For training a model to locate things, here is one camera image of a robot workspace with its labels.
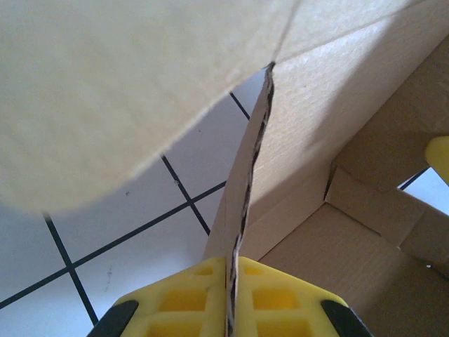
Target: black grout line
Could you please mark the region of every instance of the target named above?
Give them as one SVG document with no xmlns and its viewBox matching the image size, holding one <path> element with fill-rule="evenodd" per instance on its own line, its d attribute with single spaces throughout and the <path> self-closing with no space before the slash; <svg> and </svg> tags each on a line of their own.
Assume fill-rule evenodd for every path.
<svg viewBox="0 0 449 337">
<path fill-rule="evenodd" d="M 229 94 L 232 97 L 232 99 L 234 100 L 234 102 L 239 106 L 240 110 L 243 112 L 243 114 L 245 115 L 246 119 L 249 121 L 250 120 L 250 115 L 246 112 L 246 110 L 243 107 L 243 105 L 240 104 L 239 100 L 237 99 L 237 97 L 232 92 L 230 92 Z"/>
<path fill-rule="evenodd" d="M 223 188 L 226 185 L 226 181 L 224 181 L 223 183 L 220 183 L 212 188 L 210 188 L 209 190 L 201 193 L 200 195 L 196 196 L 195 198 L 192 199 L 192 202 L 198 202 L 200 200 L 202 200 L 203 198 L 211 195 L 212 193 L 218 191 L 220 188 Z M 107 245 L 103 246 L 102 248 L 88 254 L 87 256 L 84 256 L 83 258 L 80 258 L 78 261 L 75 261 L 74 263 L 72 263 L 72 267 L 76 268 L 79 267 L 80 265 L 83 265 L 84 263 L 92 260 L 93 258 L 99 256 L 100 254 L 114 248 L 115 246 L 121 244 L 122 242 L 130 239 L 131 237 L 134 237 L 135 235 L 143 232 L 144 230 L 154 226 L 157 223 L 160 223 L 162 220 L 167 219 L 168 217 L 176 214 L 177 212 L 185 209 L 186 207 L 188 207 L 189 204 L 187 202 L 175 207 L 174 209 L 171 209 L 170 211 L 162 214 L 161 216 L 149 221 L 148 223 L 140 226 L 139 228 L 136 228 L 135 230 L 129 232 L 128 234 L 125 234 L 122 237 L 119 237 L 118 239 L 114 240 L 113 242 L 108 243 Z M 69 268 L 68 267 L 64 267 L 61 270 L 58 270 L 57 272 L 53 273 L 50 276 L 45 277 L 44 279 L 42 279 L 41 281 L 36 282 L 35 284 L 32 284 L 31 286 L 28 286 L 27 288 L 19 291 L 18 293 L 8 297 L 7 299 L 3 300 L 0 302 L 0 309 L 3 309 L 4 307 L 6 307 L 7 305 L 10 305 L 11 303 L 14 303 L 17 300 L 20 300 L 22 297 L 28 295 L 29 293 L 32 293 L 33 291 L 49 284 L 50 282 L 54 281 L 55 279 L 57 279 L 58 277 L 63 276 L 66 273 L 70 273 Z M 73 282 L 77 282 L 79 280 L 78 275 L 76 275 L 75 280 L 72 277 Z"/>
<path fill-rule="evenodd" d="M 404 185 L 402 185 L 402 186 L 400 187 L 400 190 L 403 190 L 403 191 L 404 191 L 404 189 L 406 189 L 408 186 L 412 185 L 412 183 L 413 183 L 415 180 L 417 180 L 417 179 L 418 179 L 418 178 L 419 178 L 425 171 L 427 171 L 427 169 L 428 169 L 428 167 L 425 168 L 424 170 L 422 170 L 422 171 L 416 173 L 412 178 L 410 178 L 410 180 L 409 180 L 408 182 L 406 182 Z"/>
<path fill-rule="evenodd" d="M 75 261 L 73 263 L 73 266 L 79 267 L 80 265 L 83 265 L 84 263 L 92 260 L 93 258 L 96 258 L 100 254 L 103 254 L 104 252 L 114 248 L 115 246 L 118 246 L 122 242 L 130 239 L 131 237 L 136 236 L 137 234 L 143 232 L 144 230 L 147 230 L 150 227 L 153 227 L 155 224 L 160 223 L 162 220 L 167 219 L 169 216 L 172 216 L 173 214 L 185 209 L 188 207 L 189 204 L 187 202 L 179 205 L 178 207 L 175 207 L 174 209 L 168 211 L 167 213 L 162 214 L 161 216 L 158 216 L 157 218 L 149 221 L 148 223 L 145 223 L 144 225 L 140 226 L 139 228 L 136 228 L 135 230 L 129 232 L 128 234 L 125 234 L 122 237 L 119 237 L 117 240 L 114 240 L 113 242 L 108 243 L 107 245 L 101 247 L 100 249 L 97 249 L 96 251 L 88 254 L 87 256 L 84 256 L 83 258 L 80 258 L 78 261 Z"/>
<path fill-rule="evenodd" d="M 10 305 L 11 303 L 14 303 L 17 300 L 20 300 L 23 296 L 28 295 L 29 293 L 32 293 L 33 291 L 45 286 L 46 284 L 54 281 L 58 277 L 63 276 L 65 273 L 69 271 L 69 268 L 64 267 L 61 270 L 58 270 L 57 272 L 53 273 L 50 276 L 47 276 L 45 279 L 42 279 L 39 282 L 36 282 L 35 284 L 23 289 L 22 291 L 19 291 L 18 293 L 12 295 L 11 297 L 8 297 L 6 300 L 3 300 L 0 302 L 0 309 L 3 309 L 7 305 Z"/>
<path fill-rule="evenodd" d="M 45 219 L 48 229 L 50 230 L 51 236 L 53 237 L 53 240 L 55 241 L 56 246 L 62 256 L 62 259 L 64 260 L 65 266 L 69 270 L 70 277 L 72 278 L 75 288 L 78 291 L 79 297 L 83 301 L 84 307 L 92 321 L 92 324 L 95 325 L 98 322 L 97 315 L 93 309 L 92 303 L 89 301 L 86 291 L 84 290 L 83 284 L 81 284 L 78 274 L 76 273 L 75 268 L 72 265 L 69 254 L 67 253 L 67 250 L 65 249 L 64 244 L 62 243 L 58 231 L 56 230 L 55 224 L 53 223 L 48 214 L 44 214 L 43 217 Z"/>
<path fill-rule="evenodd" d="M 200 195 L 196 196 L 195 198 L 192 199 L 193 202 L 197 202 L 200 201 L 201 199 L 206 198 L 207 196 L 211 195 L 214 192 L 217 192 L 219 189 L 223 188 L 226 185 L 226 180 L 223 183 L 220 183 L 212 188 L 210 188 L 209 190 L 201 193 Z"/>
<path fill-rule="evenodd" d="M 203 226 L 204 231 L 209 236 L 209 234 L 210 234 L 209 227 L 207 226 L 207 224 L 204 221 L 203 217 L 201 216 L 201 214 L 199 213 L 198 209 L 196 208 L 195 203 L 190 198 L 189 193 L 187 193 L 186 189 L 184 188 L 184 185 L 181 183 L 181 180 L 177 176 L 175 170 L 173 169 L 173 167 L 168 162 L 168 159 L 167 159 L 166 156 L 161 156 L 161 158 L 162 158 L 163 163 L 166 165 L 166 168 L 170 172 L 172 178 L 176 181 L 177 186 L 180 188 L 180 191 L 181 191 L 182 195 L 184 195 L 184 198 L 186 199 L 186 201 L 189 204 L 190 208 L 195 213 L 195 216 L 198 219 L 199 223 L 201 224 L 201 226 Z"/>
</svg>

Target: cardboard box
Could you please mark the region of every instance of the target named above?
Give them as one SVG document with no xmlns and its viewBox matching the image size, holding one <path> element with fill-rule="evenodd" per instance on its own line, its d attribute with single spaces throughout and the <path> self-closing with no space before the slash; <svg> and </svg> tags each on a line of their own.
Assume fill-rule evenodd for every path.
<svg viewBox="0 0 449 337">
<path fill-rule="evenodd" d="M 449 38 L 432 51 L 444 35 L 424 31 L 437 7 L 274 66 L 274 97 L 262 89 L 205 258 L 232 251 L 271 105 L 241 256 L 343 297 L 376 336 L 449 336 L 449 217 L 397 189 L 449 133 Z"/>
<path fill-rule="evenodd" d="M 2 202 L 105 195 L 274 61 L 205 257 L 232 250 L 269 105 L 241 255 L 335 292 L 378 336 L 449 336 L 448 217 L 396 189 L 449 133 L 447 0 L 11 3 Z"/>
</svg>

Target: corrugated cardboard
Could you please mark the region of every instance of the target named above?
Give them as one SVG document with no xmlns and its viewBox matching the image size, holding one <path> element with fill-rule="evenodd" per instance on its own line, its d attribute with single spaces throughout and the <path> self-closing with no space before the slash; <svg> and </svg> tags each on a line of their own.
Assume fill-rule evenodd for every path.
<svg viewBox="0 0 449 337">
<path fill-rule="evenodd" d="M 394 190 L 381 193 L 337 167 L 326 201 L 376 231 L 393 246 L 445 273 L 449 216 Z"/>
<path fill-rule="evenodd" d="M 449 39 L 397 90 L 338 155 L 353 177 L 394 190 L 427 167 L 422 153 L 449 130 Z"/>
<path fill-rule="evenodd" d="M 449 335 L 449 217 L 398 191 L 398 184 L 392 188 L 409 172 L 402 159 L 411 152 L 392 159 L 387 170 L 372 159 L 387 147 L 390 156 L 401 152 L 407 138 L 364 133 L 382 118 L 391 130 L 429 122 L 449 133 L 449 69 L 441 67 L 449 59 L 449 38 L 427 57 L 448 33 L 447 14 L 447 4 L 425 1 L 274 68 L 272 118 L 256 164 L 252 223 L 241 255 L 335 292 L 376 336 Z M 424 26 L 435 30 L 424 37 Z M 409 106 L 409 96 L 420 111 L 428 105 L 427 113 L 394 109 Z M 256 107 L 253 116 L 261 110 Z M 424 148 L 413 155 L 420 162 Z M 395 178 L 384 184 L 387 171 Z M 232 204 L 228 193 L 225 198 L 206 256 L 225 251 L 211 249 L 218 247 L 212 243 Z"/>
<path fill-rule="evenodd" d="M 300 146 L 279 158 L 277 179 L 265 178 L 272 164 L 260 168 L 257 220 L 330 161 L 449 30 L 446 0 L 7 0 L 0 11 L 0 196 L 50 212 L 136 177 L 274 60 L 278 109 L 293 125 L 315 123 L 293 132 Z M 335 134 L 322 142 L 328 123 Z M 274 135 L 288 131 L 275 124 Z"/>
<path fill-rule="evenodd" d="M 448 335 L 448 280 L 330 204 L 261 262 L 340 295 L 375 336 Z"/>
<path fill-rule="evenodd" d="M 252 221 L 329 164 L 444 39 L 448 7 L 423 1 L 276 65 Z"/>
<path fill-rule="evenodd" d="M 103 5 L 1 2 L 2 200 L 99 197 L 276 61 L 242 254 L 334 291 L 378 336 L 449 336 L 448 218 L 396 191 L 449 133 L 447 0 Z M 205 256 L 232 252 L 267 104 Z"/>
</svg>

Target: white tile floor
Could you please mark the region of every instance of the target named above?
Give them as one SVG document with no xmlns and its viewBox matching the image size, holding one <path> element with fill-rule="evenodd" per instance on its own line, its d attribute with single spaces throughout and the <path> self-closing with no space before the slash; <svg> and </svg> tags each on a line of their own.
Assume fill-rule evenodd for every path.
<svg viewBox="0 0 449 337">
<path fill-rule="evenodd" d="M 200 261 L 263 73 L 165 161 L 94 205 L 53 216 L 54 227 L 0 205 L 2 336 L 85 336 L 118 297 Z M 405 191 L 449 213 L 449 187 L 431 169 Z"/>
</svg>

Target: floor tile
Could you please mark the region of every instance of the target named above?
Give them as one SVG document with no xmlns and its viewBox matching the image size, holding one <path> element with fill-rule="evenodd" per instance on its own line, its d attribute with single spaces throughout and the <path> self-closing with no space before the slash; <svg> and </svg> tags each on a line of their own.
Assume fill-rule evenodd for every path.
<svg viewBox="0 0 449 337">
<path fill-rule="evenodd" d="M 122 295 L 200 262 L 207 235 L 190 208 L 76 269 L 100 318 Z"/>
<path fill-rule="evenodd" d="M 264 78 L 265 69 L 262 69 L 232 91 L 249 115 L 253 113 L 255 103 L 262 90 Z"/>
<path fill-rule="evenodd" d="M 206 225 L 211 230 L 224 190 L 225 188 L 222 187 L 218 191 L 215 191 L 214 193 L 208 195 L 206 198 L 203 198 L 195 203 L 195 206 L 199 210 L 199 213 L 203 216 Z"/>
<path fill-rule="evenodd" d="M 103 200 L 52 219 L 75 261 L 183 203 L 185 198 L 158 159 L 137 180 Z"/>
<path fill-rule="evenodd" d="M 8 337 L 86 336 L 93 325 L 69 275 L 0 310 L 0 331 Z"/>
<path fill-rule="evenodd" d="M 226 95 L 166 156 L 190 197 L 225 181 L 248 120 Z"/>
<path fill-rule="evenodd" d="M 449 215 L 449 186 L 432 167 L 404 189 L 404 192 Z"/>
<path fill-rule="evenodd" d="M 41 215 L 0 205 L 0 301 L 65 267 Z"/>
</svg>

